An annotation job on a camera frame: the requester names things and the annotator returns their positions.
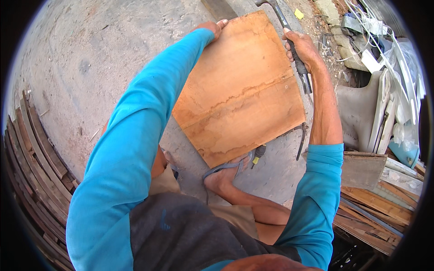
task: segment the person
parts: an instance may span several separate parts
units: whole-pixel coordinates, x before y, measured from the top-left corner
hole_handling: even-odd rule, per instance
[[[306,173],[289,209],[237,189],[242,155],[204,179],[232,206],[180,193],[158,143],[204,47],[227,20],[200,24],[132,80],[92,151],[71,200],[66,242],[77,270],[326,270],[340,197],[342,127],[327,68],[309,36],[284,29],[312,75]],[[288,43],[287,57],[294,61]]]

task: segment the khaki shorts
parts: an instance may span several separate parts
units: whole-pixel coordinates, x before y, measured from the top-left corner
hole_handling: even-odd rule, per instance
[[[149,188],[149,195],[160,194],[164,192],[181,193],[179,183],[173,176],[170,164],[162,174],[151,180],[151,187]],[[227,220],[232,225],[238,227],[249,236],[259,240],[258,232],[256,229],[255,218],[251,206],[247,205],[209,205],[208,206],[213,214]]]

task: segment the blue long-sleeve shirt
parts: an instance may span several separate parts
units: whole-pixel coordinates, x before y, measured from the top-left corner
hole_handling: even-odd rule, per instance
[[[92,151],[66,225],[77,270],[132,270],[129,213],[148,196],[151,167],[172,108],[204,47],[197,29],[168,47],[130,83]],[[288,224],[276,242],[297,248],[306,266],[327,269],[339,205],[343,144],[310,145]],[[207,267],[220,270],[230,261]]]

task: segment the foot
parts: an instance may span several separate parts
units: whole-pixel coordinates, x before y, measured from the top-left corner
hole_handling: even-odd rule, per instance
[[[170,164],[175,165],[175,160],[173,160],[172,155],[169,153],[168,150],[163,151],[164,157],[166,158],[167,162],[169,162]]]
[[[243,168],[241,171],[244,171],[247,168],[249,159],[250,158],[246,153],[240,157],[232,159],[229,161],[229,163],[238,163],[243,160]],[[237,171],[238,167],[222,169],[206,177],[204,184],[206,188],[219,195],[225,189],[225,187],[232,186],[232,181],[235,179]]]

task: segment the dirt ground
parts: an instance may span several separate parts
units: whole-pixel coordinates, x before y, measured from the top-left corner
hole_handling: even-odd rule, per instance
[[[327,32],[312,0],[283,0],[279,4],[294,30],[319,41]],[[258,10],[254,1],[229,0],[238,15]],[[304,18],[297,20],[298,8]],[[278,33],[282,28],[268,5],[266,11]],[[58,0],[42,6],[29,27],[12,70],[9,113],[17,107],[25,90],[52,144],[79,179],[83,179],[89,155],[101,129],[124,93],[128,83],[166,47],[180,40],[196,25],[214,20],[200,0]],[[330,36],[327,50],[321,50],[333,84],[345,84],[346,71]],[[313,108],[302,95],[308,125]],[[307,148],[310,130],[304,148]],[[295,161],[301,131],[267,144],[267,153],[235,184],[242,190],[274,200],[291,202],[303,176],[305,161]],[[202,175],[205,162],[171,117],[161,140],[180,168],[181,188],[204,199]],[[211,196],[210,202],[221,202]]]

